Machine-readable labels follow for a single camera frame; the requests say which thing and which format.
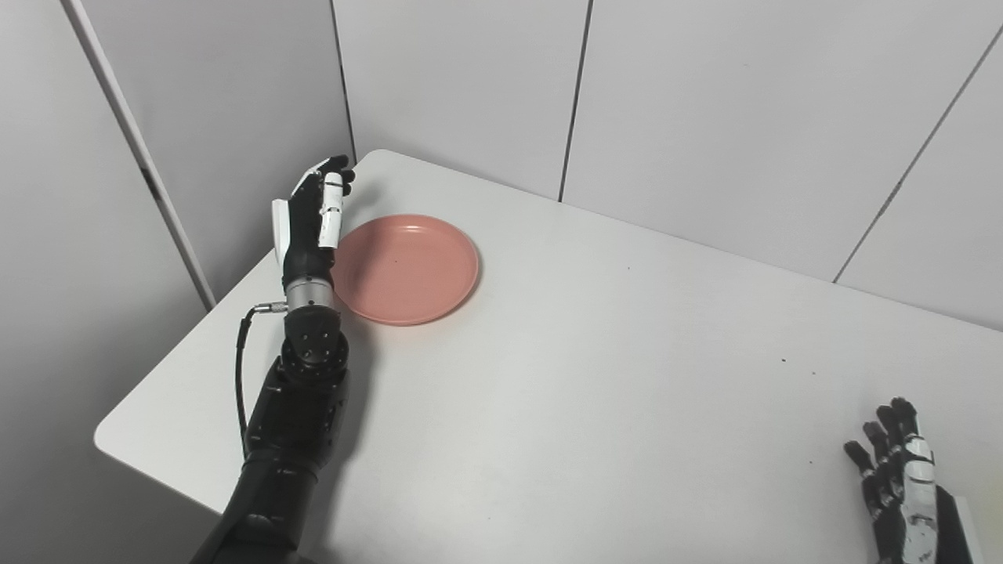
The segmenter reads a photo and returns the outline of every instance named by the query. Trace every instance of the cable connector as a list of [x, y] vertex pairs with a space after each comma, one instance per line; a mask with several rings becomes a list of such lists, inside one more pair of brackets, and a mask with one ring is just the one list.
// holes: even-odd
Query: cable connector
[[282, 313], [289, 310], [289, 304], [286, 302], [267, 302], [260, 303], [252, 309], [255, 313]]

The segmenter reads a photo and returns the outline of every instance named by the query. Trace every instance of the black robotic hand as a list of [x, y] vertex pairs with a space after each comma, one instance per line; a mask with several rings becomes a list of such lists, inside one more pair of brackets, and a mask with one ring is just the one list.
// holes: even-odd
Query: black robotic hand
[[861, 473], [880, 564], [971, 564], [954, 498], [934, 481], [934, 457], [913, 404], [902, 397], [864, 424], [875, 462], [856, 441], [844, 450]]
[[289, 249], [280, 265], [283, 287], [308, 275], [331, 283], [330, 270], [334, 266], [334, 255], [331, 249], [322, 248], [317, 243], [324, 211], [324, 177], [328, 173], [338, 173], [341, 176], [342, 194], [348, 196], [352, 192], [350, 183], [355, 180], [355, 173], [347, 170], [347, 166], [348, 157], [344, 155], [332, 157], [317, 165], [303, 175], [289, 199]]

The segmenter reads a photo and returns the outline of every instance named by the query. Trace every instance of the black cable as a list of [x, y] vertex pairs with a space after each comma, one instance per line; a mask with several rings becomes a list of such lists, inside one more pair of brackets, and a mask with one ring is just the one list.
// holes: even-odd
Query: black cable
[[248, 432], [248, 418], [247, 411], [244, 409], [244, 379], [241, 375], [243, 371], [244, 364], [244, 344], [248, 340], [248, 330], [251, 329], [251, 318], [257, 313], [257, 307], [252, 307], [248, 314], [241, 319], [241, 328], [237, 331], [237, 362], [235, 364], [236, 381], [235, 388], [237, 390], [237, 420], [241, 426], [241, 449], [244, 451], [244, 456], [247, 457], [247, 444], [244, 443], [244, 436]]

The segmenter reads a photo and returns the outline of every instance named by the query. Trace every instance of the black robotic finger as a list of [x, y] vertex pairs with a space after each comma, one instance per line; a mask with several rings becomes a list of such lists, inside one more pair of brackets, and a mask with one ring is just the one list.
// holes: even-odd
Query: black robotic finger
[[899, 417], [895, 414], [895, 409], [891, 405], [878, 407], [878, 420], [888, 432], [888, 444], [891, 450], [895, 451], [896, 447], [902, 448], [902, 427], [900, 427]]
[[891, 405], [878, 407], [878, 418], [888, 432], [888, 479], [891, 483], [892, 495], [901, 499], [903, 496], [902, 471], [905, 466], [905, 459], [902, 454], [902, 450], [905, 447], [902, 428], [899, 424], [899, 417], [895, 414], [895, 409]]
[[882, 459], [888, 458], [888, 434], [878, 421], [868, 421], [864, 424], [864, 435], [868, 437], [868, 441], [875, 448], [875, 460], [881, 464]]
[[317, 171], [321, 174], [321, 176], [323, 176], [328, 173], [339, 173], [341, 172], [342, 169], [344, 169], [347, 166], [348, 166], [348, 156], [339, 155], [337, 157], [332, 157], [328, 159], [326, 163], [324, 163], [320, 167], [317, 167]]
[[895, 415], [902, 427], [903, 439], [905, 441], [908, 441], [911, 435], [920, 434], [920, 424], [916, 418], [916, 407], [913, 407], [912, 403], [906, 401], [904, 397], [896, 397], [892, 399], [892, 409], [895, 410]]
[[349, 194], [352, 193], [352, 185], [349, 184], [349, 183], [351, 183], [352, 181], [355, 180], [355, 173], [353, 173], [352, 171], [342, 171], [341, 172], [341, 180], [344, 183], [344, 186], [342, 187], [341, 195], [342, 196], [348, 196]]
[[864, 424], [864, 435], [868, 436], [875, 448], [875, 485], [878, 494], [885, 505], [890, 505], [893, 498], [901, 499], [901, 492], [892, 486], [892, 468], [889, 463], [888, 435], [878, 421]]
[[861, 493], [864, 494], [864, 503], [868, 507], [871, 518], [878, 520], [885, 510], [885, 503], [878, 488], [878, 476], [875, 474], [874, 464], [871, 462], [871, 455], [856, 441], [851, 441], [843, 446], [850, 460], [854, 461], [861, 472]]
[[860, 443], [851, 441], [843, 446], [843, 450], [850, 457], [850, 460], [854, 461], [854, 464], [857, 465], [857, 468], [861, 471], [861, 476], [874, 473], [875, 465], [871, 462], [871, 455], [868, 454], [867, 449]]

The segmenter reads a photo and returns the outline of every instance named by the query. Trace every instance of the white tabletop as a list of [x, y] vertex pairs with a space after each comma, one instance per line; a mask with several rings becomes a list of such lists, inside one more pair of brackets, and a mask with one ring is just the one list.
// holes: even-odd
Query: white tabletop
[[[876, 560], [842, 445], [896, 394], [939, 482], [1003, 559], [1003, 333], [389, 152], [356, 168], [345, 232], [418, 213], [481, 279], [448, 317], [345, 314], [352, 387], [311, 510], [320, 562]], [[616, 197], [616, 187], [610, 187]], [[97, 446], [220, 511], [242, 457], [238, 321], [282, 298], [266, 256], [101, 422]], [[281, 339], [260, 315], [253, 405]]]

